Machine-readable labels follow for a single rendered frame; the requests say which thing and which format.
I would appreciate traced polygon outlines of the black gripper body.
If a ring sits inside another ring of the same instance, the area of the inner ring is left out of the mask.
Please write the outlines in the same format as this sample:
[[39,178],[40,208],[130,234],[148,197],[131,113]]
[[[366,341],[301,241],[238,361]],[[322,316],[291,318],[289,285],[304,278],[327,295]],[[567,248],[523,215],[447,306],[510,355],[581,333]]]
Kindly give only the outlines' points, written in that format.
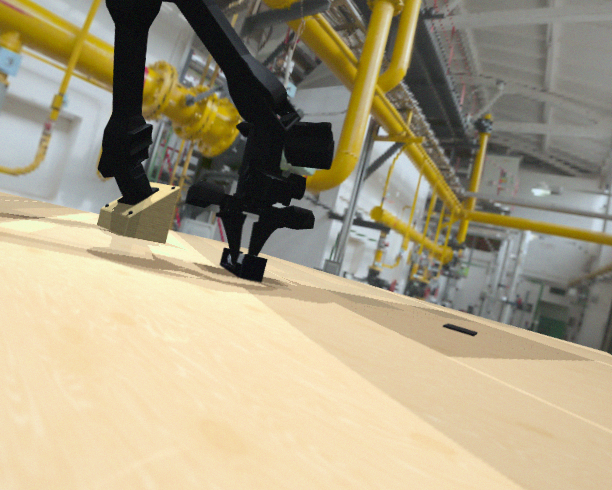
[[271,220],[283,223],[286,228],[295,230],[313,229],[315,217],[312,210],[294,205],[278,208],[272,206],[277,202],[260,200],[251,191],[249,193],[239,192],[241,176],[252,158],[260,160],[260,167],[268,170],[271,170],[272,164],[279,165],[277,161],[265,157],[245,156],[237,173],[239,177],[236,193],[233,196],[225,194],[225,188],[222,185],[200,180],[189,187],[185,203],[203,208],[214,204],[220,206],[220,212],[236,211],[243,213],[245,211],[259,215],[258,221]]

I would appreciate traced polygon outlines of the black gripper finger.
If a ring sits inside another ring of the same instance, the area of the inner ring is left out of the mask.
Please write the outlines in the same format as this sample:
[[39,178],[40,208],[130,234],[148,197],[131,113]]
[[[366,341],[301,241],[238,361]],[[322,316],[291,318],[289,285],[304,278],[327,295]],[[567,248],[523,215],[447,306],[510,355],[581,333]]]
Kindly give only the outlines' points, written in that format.
[[247,254],[258,256],[269,236],[277,228],[284,227],[285,224],[271,220],[253,222]]
[[232,264],[236,265],[240,256],[243,225],[248,214],[236,211],[216,213],[220,217],[226,232]]

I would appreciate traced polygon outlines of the grey and black battery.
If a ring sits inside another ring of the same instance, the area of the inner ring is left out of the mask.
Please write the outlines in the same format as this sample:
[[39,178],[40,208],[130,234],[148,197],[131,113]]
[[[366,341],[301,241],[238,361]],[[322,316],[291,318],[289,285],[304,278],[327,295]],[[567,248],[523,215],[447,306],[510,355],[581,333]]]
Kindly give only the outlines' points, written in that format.
[[[245,254],[240,253],[240,256],[239,256],[239,258],[238,258],[237,263],[240,263],[240,264],[242,264],[242,265],[243,265],[244,257],[245,257]],[[231,265],[233,265],[234,267],[236,267],[236,265],[232,264],[231,256],[230,256],[230,263],[231,263]]]

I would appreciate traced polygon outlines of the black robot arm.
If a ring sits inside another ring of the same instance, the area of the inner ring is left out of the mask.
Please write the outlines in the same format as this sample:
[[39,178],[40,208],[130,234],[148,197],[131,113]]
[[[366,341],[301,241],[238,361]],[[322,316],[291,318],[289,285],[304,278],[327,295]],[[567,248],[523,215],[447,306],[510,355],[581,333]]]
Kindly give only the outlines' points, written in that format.
[[[245,120],[236,125],[247,138],[244,157],[265,157],[280,165],[283,151],[292,166],[330,170],[332,124],[299,121],[283,84],[247,50],[215,0],[105,0],[115,23],[113,109],[97,168],[104,178],[115,178],[122,193],[117,202],[134,206],[159,191],[150,186],[141,162],[149,158],[153,130],[142,116],[147,37],[162,1],[177,5],[222,69],[230,98]],[[251,191],[260,200],[284,206],[292,198],[302,199],[306,178],[293,173],[283,177],[279,165],[268,170],[260,167],[260,160],[250,159],[239,192]]]

